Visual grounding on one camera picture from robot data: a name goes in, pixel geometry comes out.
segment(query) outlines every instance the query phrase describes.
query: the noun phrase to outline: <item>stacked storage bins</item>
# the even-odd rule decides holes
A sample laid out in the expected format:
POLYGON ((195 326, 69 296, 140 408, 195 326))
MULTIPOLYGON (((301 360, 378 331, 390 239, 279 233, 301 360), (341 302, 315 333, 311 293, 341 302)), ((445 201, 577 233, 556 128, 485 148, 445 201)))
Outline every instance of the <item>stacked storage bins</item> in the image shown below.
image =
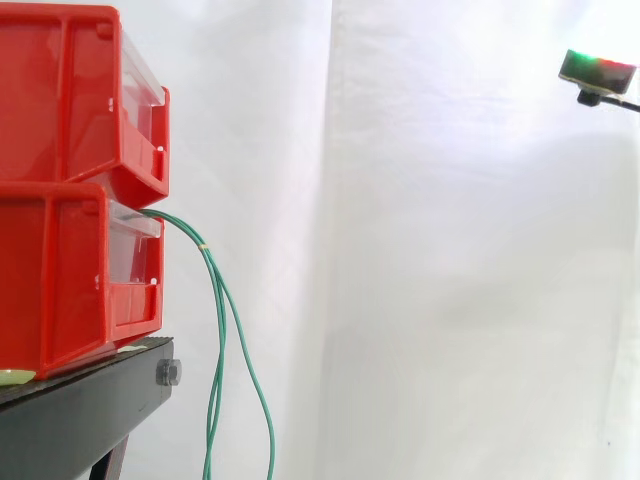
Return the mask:
POLYGON ((0 56, 0 371, 46 378, 162 325, 169 93, 111 7, 0 3, 0 56))

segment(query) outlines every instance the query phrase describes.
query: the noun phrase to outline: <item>green wire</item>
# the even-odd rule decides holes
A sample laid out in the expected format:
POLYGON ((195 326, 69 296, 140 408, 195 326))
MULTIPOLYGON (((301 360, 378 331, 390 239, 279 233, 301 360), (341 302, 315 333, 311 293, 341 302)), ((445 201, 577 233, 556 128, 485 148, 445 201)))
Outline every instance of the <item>green wire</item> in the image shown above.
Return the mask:
POLYGON ((258 381, 258 377, 256 376, 256 372, 253 368, 253 364, 249 356, 249 349, 247 347, 247 342, 244 336, 244 330, 242 328, 242 324, 240 323, 240 315, 238 314, 238 310, 236 308, 235 302, 233 301, 233 297, 231 296, 231 293, 229 292, 229 289, 227 288, 227 285, 222 278, 222 274, 220 273, 218 266, 213 260, 213 255, 211 255, 211 252, 209 251, 209 248, 207 247, 204 239, 188 223, 180 220, 177 217, 164 212, 160 212, 158 210, 145 209, 141 210, 140 212, 148 217, 162 218, 163 220, 166 220, 172 225, 175 225, 184 233, 186 233, 187 236, 198 246, 202 257, 204 258, 207 270, 209 271, 209 277, 211 278, 211 286, 213 287, 213 294, 216 300, 216 313, 218 316, 220 352, 218 354, 218 363, 216 365, 216 371, 213 377, 213 384, 211 385, 209 406, 207 408, 207 453, 204 460, 202 480, 211 480, 211 456, 213 452, 213 441, 215 439, 216 431, 218 429, 218 424, 220 421, 220 403, 222 399, 222 379, 224 373, 224 352, 227 340, 227 315, 225 309, 225 296, 229 301, 229 305, 231 306, 233 319, 238 330, 238 337, 240 338, 240 345, 242 346, 244 361, 247 365, 247 369, 249 370, 251 381, 253 382, 253 386, 256 389, 256 393, 258 394, 258 398, 260 399, 260 404, 262 405, 262 410, 264 411, 264 416, 267 421, 267 428, 269 429, 269 470, 267 472, 267 480, 272 480, 273 469, 275 467, 276 440, 275 431, 273 429, 273 421, 271 420, 271 413, 269 413, 267 400, 265 399, 264 393, 262 392, 260 382, 258 381))

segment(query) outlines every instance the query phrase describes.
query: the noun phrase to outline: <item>white backdrop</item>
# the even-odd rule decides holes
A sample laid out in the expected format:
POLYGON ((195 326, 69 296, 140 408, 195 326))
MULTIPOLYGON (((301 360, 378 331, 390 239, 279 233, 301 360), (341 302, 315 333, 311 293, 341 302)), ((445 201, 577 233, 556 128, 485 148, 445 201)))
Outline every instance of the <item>white backdrop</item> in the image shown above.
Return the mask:
MULTIPOLYGON (((116 2, 172 93, 162 208, 236 297, 278 479, 637 478, 638 125, 556 78, 572 42, 638 53, 637 12, 445 3, 116 2)), ((124 480, 201 475, 214 304, 172 230, 166 264, 184 377, 124 480)), ((214 477, 264 478, 230 337, 214 477)))

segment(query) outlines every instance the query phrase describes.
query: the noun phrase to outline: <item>green light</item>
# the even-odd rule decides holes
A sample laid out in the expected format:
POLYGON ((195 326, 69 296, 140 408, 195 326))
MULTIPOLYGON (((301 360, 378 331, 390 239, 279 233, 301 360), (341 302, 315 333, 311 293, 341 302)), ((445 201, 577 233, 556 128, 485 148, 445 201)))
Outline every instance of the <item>green light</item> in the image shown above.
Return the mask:
POLYGON ((597 62, 598 57, 594 57, 593 55, 587 55, 586 53, 574 52, 578 57, 586 62, 597 62))

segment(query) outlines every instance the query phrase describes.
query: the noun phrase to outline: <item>bolt head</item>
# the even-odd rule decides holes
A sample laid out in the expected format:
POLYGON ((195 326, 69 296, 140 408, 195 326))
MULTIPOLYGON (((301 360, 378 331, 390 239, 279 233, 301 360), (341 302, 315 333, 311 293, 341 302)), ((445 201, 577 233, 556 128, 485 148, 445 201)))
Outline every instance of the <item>bolt head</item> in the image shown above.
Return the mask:
POLYGON ((182 378, 182 362, 176 359, 161 360, 158 364, 156 380, 159 385, 175 387, 182 378))

